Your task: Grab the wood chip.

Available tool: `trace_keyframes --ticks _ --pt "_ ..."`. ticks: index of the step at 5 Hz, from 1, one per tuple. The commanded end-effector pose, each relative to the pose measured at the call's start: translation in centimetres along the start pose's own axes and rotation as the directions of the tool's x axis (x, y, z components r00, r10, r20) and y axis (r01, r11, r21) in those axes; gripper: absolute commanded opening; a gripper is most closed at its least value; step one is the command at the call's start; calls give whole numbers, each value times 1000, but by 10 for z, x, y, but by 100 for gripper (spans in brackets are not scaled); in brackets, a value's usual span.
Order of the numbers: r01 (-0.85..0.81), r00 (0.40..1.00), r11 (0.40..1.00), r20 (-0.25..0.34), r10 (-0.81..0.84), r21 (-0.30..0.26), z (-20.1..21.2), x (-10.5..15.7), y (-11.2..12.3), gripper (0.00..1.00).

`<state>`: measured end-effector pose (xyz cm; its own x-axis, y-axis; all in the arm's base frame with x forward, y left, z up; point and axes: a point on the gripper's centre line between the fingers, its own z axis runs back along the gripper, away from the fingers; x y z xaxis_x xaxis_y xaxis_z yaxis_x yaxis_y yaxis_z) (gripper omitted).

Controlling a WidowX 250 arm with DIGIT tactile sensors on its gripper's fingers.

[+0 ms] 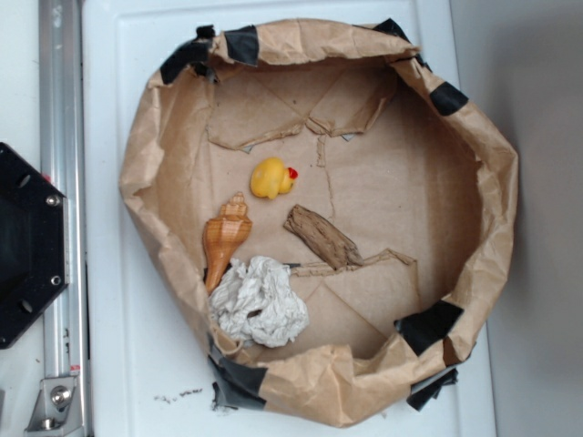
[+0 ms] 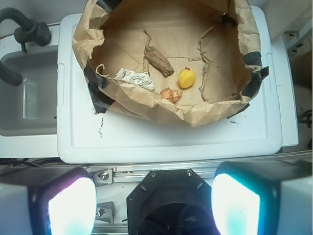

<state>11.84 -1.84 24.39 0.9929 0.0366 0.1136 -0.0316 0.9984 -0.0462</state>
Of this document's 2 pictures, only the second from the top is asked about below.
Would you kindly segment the gripper glowing gel right finger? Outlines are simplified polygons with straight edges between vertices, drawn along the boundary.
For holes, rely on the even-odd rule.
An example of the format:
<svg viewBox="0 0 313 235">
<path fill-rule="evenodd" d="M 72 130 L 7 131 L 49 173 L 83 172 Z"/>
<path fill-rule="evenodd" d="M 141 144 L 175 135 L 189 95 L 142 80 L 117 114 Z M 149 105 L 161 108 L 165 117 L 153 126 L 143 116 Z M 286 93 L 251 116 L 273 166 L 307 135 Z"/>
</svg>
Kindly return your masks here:
<svg viewBox="0 0 313 235">
<path fill-rule="evenodd" d="M 311 235 L 313 164 L 223 162 L 212 182 L 211 205 L 222 235 Z"/>
</svg>

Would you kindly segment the gripper glowing gel left finger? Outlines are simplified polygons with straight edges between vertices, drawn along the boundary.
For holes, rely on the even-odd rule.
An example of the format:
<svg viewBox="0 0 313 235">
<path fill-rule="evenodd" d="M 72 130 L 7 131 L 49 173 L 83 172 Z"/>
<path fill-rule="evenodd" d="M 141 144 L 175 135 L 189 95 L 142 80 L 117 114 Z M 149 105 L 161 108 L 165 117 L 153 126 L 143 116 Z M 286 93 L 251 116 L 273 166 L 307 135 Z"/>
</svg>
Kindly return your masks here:
<svg viewBox="0 0 313 235">
<path fill-rule="evenodd" d="M 82 167 L 0 170 L 2 235 L 90 235 L 96 187 Z"/>
</svg>

